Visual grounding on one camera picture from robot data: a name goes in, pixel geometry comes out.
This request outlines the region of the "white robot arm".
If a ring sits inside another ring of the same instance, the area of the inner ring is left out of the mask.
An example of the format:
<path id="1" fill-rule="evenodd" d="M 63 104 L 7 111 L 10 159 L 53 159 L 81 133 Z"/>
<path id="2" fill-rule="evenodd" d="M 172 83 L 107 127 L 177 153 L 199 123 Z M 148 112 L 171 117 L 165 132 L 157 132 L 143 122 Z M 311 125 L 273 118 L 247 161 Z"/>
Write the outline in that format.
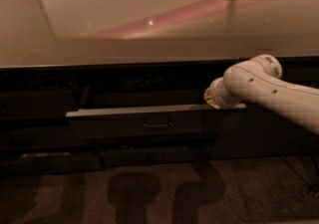
<path id="1" fill-rule="evenodd" d="M 217 110 L 257 104 L 319 134 L 319 90 L 284 82 L 282 73 L 275 57 L 260 55 L 229 67 L 203 96 Z"/>

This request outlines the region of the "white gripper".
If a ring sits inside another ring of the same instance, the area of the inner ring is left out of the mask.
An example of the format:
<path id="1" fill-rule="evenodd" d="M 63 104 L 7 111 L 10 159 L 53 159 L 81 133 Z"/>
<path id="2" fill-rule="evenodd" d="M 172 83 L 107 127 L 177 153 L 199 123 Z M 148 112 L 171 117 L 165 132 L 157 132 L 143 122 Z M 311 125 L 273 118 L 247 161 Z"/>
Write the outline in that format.
<path id="1" fill-rule="evenodd" d="M 223 78 L 214 80 L 205 90 L 203 97 L 208 105 L 217 110 L 229 110 L 241 102 L 226 87 Z"/>

